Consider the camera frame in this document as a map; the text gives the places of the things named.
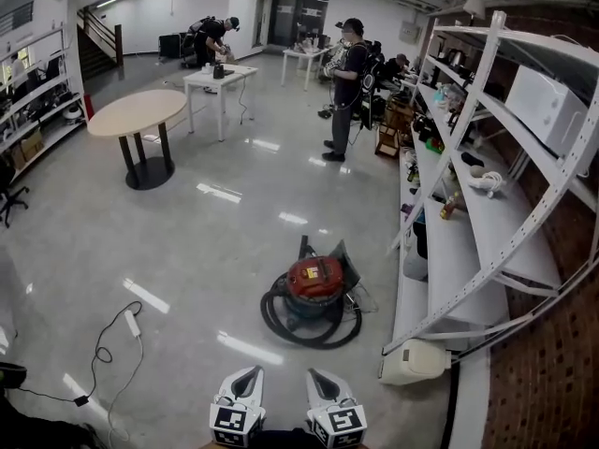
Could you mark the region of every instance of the vacuum hose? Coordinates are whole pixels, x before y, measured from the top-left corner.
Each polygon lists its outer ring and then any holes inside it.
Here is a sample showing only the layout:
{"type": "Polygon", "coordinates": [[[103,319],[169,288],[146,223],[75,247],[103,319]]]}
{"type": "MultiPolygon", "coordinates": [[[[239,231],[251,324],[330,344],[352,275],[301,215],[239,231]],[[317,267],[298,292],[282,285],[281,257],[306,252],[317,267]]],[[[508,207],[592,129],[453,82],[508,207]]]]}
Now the vacuum hose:
{"type": "Polygon", "coordinates": [[[362,312],[360,308],[354,308],[356,314],[356,324],[354,325],[351,332],[340,340],[334,342],[327,342],[327,340],[337,331],[342,320],[343,320],[343,297],[338,297],[330,306],[326,309],[323,317],[331,322],[331,326],[323,334],[316,338],[300,338],[293,334],[287,329],[277,316],[274,310],[274,299],[276,297],[289,297],[289,293],[285,289],[287,273],[279,276],[273,283],[270,291],[266,293],[260,301],[260,311],[262,312],[262,318],[269,327],[269,329],[284,340],[295,342],[301,346],[306,346],[313,349],[336,349],[344,346],[353,338],[355,338],[362,328],[362,312]]]}

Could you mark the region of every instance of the red vacuum cleaner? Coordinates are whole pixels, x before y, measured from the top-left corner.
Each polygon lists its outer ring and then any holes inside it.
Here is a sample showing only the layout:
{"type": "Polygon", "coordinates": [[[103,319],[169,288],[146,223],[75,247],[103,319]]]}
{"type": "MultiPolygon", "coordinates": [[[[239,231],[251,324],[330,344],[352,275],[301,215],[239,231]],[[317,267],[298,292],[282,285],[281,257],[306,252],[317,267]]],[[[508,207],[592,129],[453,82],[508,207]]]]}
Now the red vacuum cleaner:
{"type": "Polygon", "coordinates": [[[359,280],[360,276],[343,241],[328,256],[319,256],[304,235],[301,237],[298,262],[279,276],[270,291],[262,297],[262,317],[270,330],[285,340],[314,349],[341,347],[361,330],[361,310],[348,296],[359,280]],[[277,297],[283,300],[287,309],[285,324],[283,315],[276,311],[274,301],[277,297]],[[351,311],[356,315],[356,323],[347,336],[329,341],[341,325],[345,303],[351,306],[351,311]],[[317,337],[303,338],[295,334],[301,327],[323,321],[330,323],[329,328],[317,337]]]}

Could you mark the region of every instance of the kettle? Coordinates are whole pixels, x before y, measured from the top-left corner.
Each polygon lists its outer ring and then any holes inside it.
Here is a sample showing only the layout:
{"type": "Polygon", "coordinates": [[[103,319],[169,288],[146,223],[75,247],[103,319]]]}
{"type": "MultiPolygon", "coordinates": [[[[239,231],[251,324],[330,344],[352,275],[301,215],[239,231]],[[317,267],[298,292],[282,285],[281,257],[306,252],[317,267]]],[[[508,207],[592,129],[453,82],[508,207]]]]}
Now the kettle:
{"type": "Polygon", "coordinates": [[[466,61],[466,55],[462,50],[451,49],[447,53],[447,61],[449,66],[460,67],[466,61]]]}

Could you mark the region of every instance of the stair railing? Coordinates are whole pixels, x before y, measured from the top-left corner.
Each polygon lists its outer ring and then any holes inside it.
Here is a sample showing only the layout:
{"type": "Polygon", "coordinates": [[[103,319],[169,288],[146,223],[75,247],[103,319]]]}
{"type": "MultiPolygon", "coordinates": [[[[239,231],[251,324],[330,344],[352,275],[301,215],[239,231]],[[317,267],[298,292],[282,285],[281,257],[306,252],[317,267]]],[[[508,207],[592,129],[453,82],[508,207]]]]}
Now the stair railing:
{"type": "Polygon", "coordinates": [[[85,35],[105,52],[117,66],[123,66],[123,27],[114,25],[110,30],[87,7],[77,12],[77,25],[85,35]]]}

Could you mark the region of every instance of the round table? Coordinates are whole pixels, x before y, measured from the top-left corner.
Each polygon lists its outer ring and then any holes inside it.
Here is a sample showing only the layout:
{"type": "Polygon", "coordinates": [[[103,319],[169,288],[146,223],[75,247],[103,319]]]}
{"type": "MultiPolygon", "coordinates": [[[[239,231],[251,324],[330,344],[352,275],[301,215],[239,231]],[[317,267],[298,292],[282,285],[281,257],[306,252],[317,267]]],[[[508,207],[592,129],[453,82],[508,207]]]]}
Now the round table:
{"type": "Polygon", "coordinates": [[[151,190],[164,184],[175,172],[170,158],[165,121],[185,108],[186,98],[174,90],[150,90],[116,100],[95,114],[87,131],[95,137],[118,138],[127,166],[125,181],[134,190],[151,190]],[[158,125],[164,157],[146,158],[140,131],[158,125]],[[133,164],[127,136],[133,135],[139,163],[133,164]]]}

